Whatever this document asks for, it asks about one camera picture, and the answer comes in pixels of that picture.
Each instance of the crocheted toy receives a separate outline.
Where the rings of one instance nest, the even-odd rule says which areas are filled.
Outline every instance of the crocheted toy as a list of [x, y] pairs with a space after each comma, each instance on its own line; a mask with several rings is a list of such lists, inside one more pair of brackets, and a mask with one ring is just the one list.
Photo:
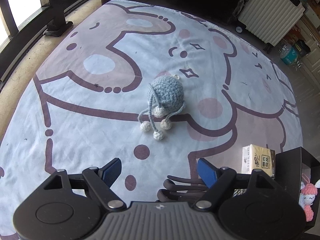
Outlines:
[[[183, 86], [178, 79], [178, 75], [160, 76], [149, 84], [148, 108], [138, 116], [141, 130], [146, 132], [152, 127], [154, 131], [153, 138], [158, 141], [163, 139], [164, 134], [155, 126], [152, 114], [157, 118], [162, 118], [166, 115], [167, 117], [161, 121], [160, 127], [163, 130], [169, 130], [172, 127], [169, 118], [181, 113], [186, 105], [183, 100]], [[142, 122], [141, 116], [145, 113], [148, 113], [150, 122]]]
[[303, 179], [307, 181], [307, 184], [304, 185], [301, 182], [301, 193], [299, 197], [299, 205], [303, 208], [304, 213], [306, 214], [306, 221], [312, 221], [313, 219], [313, 211], [311, 209], [311, 205], [318, 194], [318, 188], [320, 188], [320, 180], [316, 182], [315, 185], [310, 183], [310, 179], [303, 174]]

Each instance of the cartoon rabbit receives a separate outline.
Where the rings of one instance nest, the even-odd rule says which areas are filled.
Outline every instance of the cartoon rabbit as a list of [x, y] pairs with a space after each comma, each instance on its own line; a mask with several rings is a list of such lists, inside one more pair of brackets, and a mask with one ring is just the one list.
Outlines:
[[312, 221], [313, 219], [313, 211], [311, 209], [311, 205], [318, 194], [318, 188], [320, 188], [320, 180], [316, 182], [315, 185], [310, 183], [310, 179], [302, 174], [302, 178], [305, 179], [306, 185], [301, 182], [301, 193], [299, 197], [299, 205], [303, 208], [306, 214], [306, 221]]

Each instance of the doll's face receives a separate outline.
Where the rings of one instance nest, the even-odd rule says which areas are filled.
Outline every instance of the doll's face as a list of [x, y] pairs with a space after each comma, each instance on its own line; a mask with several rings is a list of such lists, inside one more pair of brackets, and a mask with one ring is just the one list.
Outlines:
[[316, 196], [315, 195], [304, 195], [304, 203], [306, 205], [311, 205], [313, 201], [315, 200]]

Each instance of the blue yarn octopus toy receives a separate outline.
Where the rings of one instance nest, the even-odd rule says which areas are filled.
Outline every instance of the blue yarn octopus toy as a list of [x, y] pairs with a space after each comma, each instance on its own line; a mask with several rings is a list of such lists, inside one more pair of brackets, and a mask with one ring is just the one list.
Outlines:
[[[148, 108], [143, 110], [138, 120], [142, 131], [147, 132], [153, 128], [153, 138], [157, 141], [163, 139], [164, 134], [158, 130], [153, 120], [152, 114], [157, 118], [166, 116], [160, 123], [163, 130], [169, 130], [172, 123], [169, 118], [173, 115], [180, 114], [185, 108], [186, 103], [183, 100], [183, 86], [178, 80], [179, 76], [160, 76], [149, 84], [148, 91]], [[150, 121], [142, 122], [141, 116], [148, 113]]]

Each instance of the yellow tissue package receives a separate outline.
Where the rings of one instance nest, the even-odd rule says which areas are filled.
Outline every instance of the yellow tissue package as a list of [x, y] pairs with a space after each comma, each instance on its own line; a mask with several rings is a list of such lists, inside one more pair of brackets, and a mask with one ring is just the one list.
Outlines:
[[275, 177], [276, 152], [250, 144], [242, 148], [241, 173], [251, 174], [254, 169], [261, 169], [270, 177]]

